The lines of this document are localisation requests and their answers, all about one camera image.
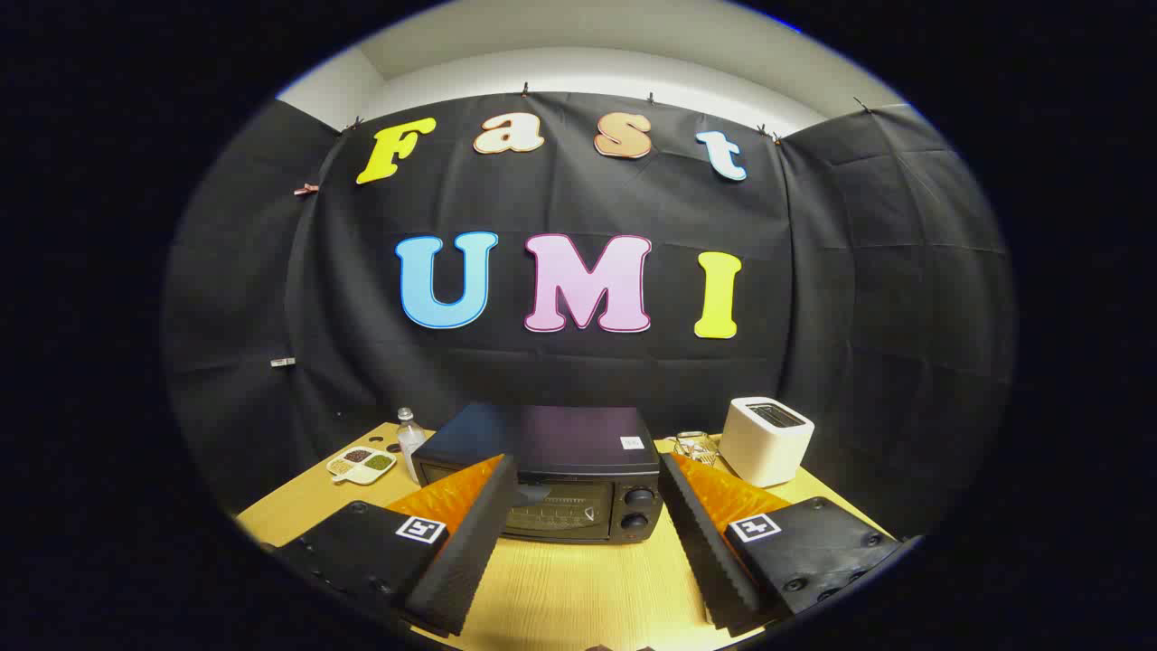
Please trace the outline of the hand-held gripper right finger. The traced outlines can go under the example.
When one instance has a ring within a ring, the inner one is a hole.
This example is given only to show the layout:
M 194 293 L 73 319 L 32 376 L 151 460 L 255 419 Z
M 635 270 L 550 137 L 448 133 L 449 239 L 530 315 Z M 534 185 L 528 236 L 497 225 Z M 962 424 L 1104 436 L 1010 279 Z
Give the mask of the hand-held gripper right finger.
M 712 622 L 732 636 L 834 600 L 905 545 L 826 497 L 790 504 L 685 454 L 663 454 L 659 491 Z

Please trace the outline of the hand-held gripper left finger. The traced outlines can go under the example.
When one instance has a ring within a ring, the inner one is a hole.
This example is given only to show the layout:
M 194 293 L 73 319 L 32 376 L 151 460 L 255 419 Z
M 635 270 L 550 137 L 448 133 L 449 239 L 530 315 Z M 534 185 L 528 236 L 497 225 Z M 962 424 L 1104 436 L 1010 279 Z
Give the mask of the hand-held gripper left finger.
M 458 635 L 516 487 L 515 458 L 495 454 L 388 506 L 352 500 L 271 553 L 382 626 Z

